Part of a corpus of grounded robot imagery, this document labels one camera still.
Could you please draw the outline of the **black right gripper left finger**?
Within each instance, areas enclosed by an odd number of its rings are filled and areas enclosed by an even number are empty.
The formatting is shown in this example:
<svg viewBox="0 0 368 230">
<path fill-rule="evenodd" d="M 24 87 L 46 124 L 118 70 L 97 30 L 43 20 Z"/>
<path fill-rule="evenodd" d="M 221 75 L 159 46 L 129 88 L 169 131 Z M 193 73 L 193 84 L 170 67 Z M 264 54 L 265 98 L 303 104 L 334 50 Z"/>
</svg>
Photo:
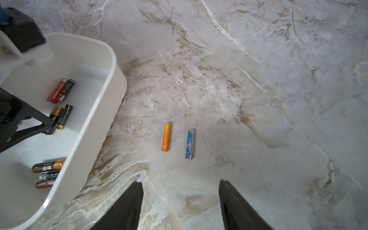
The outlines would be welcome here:
<svg viewBox="0 0 368 230">
<path fill-rule="evenodd" d="M 111 208 L 92 226 L 93 230 L 136 230 L 144 197 L 141 182 L 133 182 Z"/>
</svg>

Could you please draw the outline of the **black red battery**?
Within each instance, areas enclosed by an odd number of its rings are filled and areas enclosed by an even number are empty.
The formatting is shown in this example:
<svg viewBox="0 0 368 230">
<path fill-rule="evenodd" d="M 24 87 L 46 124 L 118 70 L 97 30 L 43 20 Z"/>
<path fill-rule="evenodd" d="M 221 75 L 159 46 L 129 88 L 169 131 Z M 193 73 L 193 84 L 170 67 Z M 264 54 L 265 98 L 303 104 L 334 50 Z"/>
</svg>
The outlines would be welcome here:
<svg viewBox="0 0 368 230">
<path fill-rule="evenodd" d="M 66 97 L 68 96 L 68 94 L 70 93 L 70 91 L 72 90 L 74 84 L 75 84 L 74 80 L 68 79 L 64 89 L 58 95 L 57 100 L 58 101 L 64 101 L 66 99 Z"/>
</svg>

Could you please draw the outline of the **black gold large battery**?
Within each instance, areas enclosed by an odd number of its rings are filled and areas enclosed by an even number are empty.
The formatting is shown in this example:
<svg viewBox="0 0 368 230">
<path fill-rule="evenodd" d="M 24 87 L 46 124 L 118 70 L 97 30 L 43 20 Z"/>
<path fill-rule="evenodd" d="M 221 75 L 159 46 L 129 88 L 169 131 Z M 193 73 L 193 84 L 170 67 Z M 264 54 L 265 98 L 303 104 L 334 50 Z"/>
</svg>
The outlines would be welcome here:
<svg viewBox="0 0 368 230">
<path fill-rule="evenodd" d="M 53 121 L 53 125 L 52 127 L 48 128 L 46 131 L 44 131 L 42 134 L 45 135 L 52 135 L 56 129 L 56 124 L 58 122 L 58 120 L 61 118 L 61 115 L 63 113 L 64 108 L 61 106 L 54 106 L 52 112 L 49 115 L 49 118 L 52 119 Z"/>
</svg>

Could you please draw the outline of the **red deli battery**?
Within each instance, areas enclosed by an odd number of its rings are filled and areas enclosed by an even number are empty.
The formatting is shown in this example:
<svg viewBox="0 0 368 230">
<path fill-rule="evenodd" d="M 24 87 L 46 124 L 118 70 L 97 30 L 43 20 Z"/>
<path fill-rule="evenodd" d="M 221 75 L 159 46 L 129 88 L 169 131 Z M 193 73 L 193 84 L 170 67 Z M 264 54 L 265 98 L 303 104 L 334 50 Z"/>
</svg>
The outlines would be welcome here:
<svg viewBox="0 0 368 230">
<path fill-rule="evenodd" d="M 58 103 L 58 97 L 65 88 L 67 83 L 67 79 L 61 78 L 58 84 L 55 86 L 49 97 L 47 98 L 47 101 L 57 104 Z"/>
</svg>

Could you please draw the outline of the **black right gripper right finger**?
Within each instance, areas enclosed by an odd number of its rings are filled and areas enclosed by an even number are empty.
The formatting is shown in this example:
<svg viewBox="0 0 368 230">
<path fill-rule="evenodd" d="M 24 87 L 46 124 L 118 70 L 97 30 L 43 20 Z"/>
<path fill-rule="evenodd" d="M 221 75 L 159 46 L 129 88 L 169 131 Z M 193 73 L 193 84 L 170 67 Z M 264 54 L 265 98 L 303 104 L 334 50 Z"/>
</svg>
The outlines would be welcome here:
<svg viewBox="0 0 368 230">
<path fill-rule="evenodd" d="M 226 230 L 272 229 L 229 181 L 220 180 L 218 191 Z"/>
</svg>

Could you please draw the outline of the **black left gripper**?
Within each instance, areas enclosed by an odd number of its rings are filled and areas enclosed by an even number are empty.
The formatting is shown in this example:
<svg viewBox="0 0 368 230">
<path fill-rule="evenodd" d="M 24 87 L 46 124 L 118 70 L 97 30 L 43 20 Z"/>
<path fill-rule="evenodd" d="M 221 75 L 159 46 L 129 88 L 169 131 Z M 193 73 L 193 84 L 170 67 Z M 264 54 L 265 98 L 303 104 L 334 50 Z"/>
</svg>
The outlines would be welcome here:
<svg viewBox="0 0 368 230">
<path fill-rule="evenodd" d="M 18 125 L 34 118 L 41 124 L 23 130 Z M 1 152 L 51 128 L 54 121 L 18 97 L 1 89 Z"/>
</svg>

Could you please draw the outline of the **red orange battery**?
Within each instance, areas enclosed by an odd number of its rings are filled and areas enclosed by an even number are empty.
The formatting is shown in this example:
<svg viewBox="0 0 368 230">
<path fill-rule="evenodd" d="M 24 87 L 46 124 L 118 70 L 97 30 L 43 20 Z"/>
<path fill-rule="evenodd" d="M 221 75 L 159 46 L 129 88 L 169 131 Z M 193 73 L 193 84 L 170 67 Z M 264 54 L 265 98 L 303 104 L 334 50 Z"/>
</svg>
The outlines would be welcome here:
<svg viewBox="0 0 368 230">
<path fill-rule="evenodd" d="M 52 187 L 54 185 L 55 181 L 56 181 L 55 179 L 39 181 L 35 184 L 35 188 L 36 189 L 43 189 L 43 188 Z"/>
</svg>

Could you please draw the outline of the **blue battery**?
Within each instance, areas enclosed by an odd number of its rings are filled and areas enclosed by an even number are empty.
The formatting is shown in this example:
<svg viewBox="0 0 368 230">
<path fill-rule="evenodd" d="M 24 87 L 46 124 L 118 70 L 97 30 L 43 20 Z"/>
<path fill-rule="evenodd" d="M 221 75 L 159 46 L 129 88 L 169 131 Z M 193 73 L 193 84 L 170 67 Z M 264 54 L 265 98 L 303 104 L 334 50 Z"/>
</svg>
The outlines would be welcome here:
<svg viewBox="0 0 368 230">
<path fill-rule="evenodd" d="M 186 159 L 192 160 L 194 155 L 194 140 L 195 140 L 195 131 L 190 129 L 187 134 L 187 143 L 186 143 Z"/>
</svg>

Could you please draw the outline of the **orange yellow battery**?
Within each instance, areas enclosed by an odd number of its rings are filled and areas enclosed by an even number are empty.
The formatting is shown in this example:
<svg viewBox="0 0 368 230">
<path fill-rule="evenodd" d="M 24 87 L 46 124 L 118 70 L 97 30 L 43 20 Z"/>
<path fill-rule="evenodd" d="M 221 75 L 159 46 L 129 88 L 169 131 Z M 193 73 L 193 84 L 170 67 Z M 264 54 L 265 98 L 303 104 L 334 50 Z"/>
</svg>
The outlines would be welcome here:
<svg viewBox="0 0 368 230">
<path fill-rule="evenodd" d="M 167 152 L 170 145 L 171 124 L 166 123 L 163 131 L 162 151 Z"/>
</svg>

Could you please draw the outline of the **black silver battery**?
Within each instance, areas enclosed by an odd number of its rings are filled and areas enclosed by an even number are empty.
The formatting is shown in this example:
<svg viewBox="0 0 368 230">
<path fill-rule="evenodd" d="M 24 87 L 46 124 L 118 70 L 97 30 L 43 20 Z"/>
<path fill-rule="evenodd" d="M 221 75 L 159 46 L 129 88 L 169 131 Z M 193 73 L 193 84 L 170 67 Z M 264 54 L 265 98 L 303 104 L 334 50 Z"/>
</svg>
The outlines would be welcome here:
<svg viewBox="0 0 368 230">
<path fill-rule="evenodd" d="M 54 180 L 58 177 L 60 172 L 47 172 L 47 173 L 42 173 L 39 176 L 39 180 L 41 181 L 45 181 L 45 180 Z"/>
</svg>

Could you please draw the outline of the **black yellow battery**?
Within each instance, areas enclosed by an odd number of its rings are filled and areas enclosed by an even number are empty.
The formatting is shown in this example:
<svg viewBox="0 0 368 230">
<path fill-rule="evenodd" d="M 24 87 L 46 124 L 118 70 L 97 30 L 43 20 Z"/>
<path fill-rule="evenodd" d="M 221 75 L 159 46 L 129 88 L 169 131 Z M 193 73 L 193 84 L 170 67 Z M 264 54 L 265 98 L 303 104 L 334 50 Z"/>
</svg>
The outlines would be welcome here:
<svg viewBox="0 0 368 230">
<path fill-rule="evenodd" d="M 63 108 L 61 117 L 57 121 L 56 129 L 62 130 L 64 128 L 64 126 L 66 125 L 69 119 L 71 112 L 73 111 L 73 108 L 74 107 L 72 105 L 66 104 L 66 106 Z"/>
</svg>

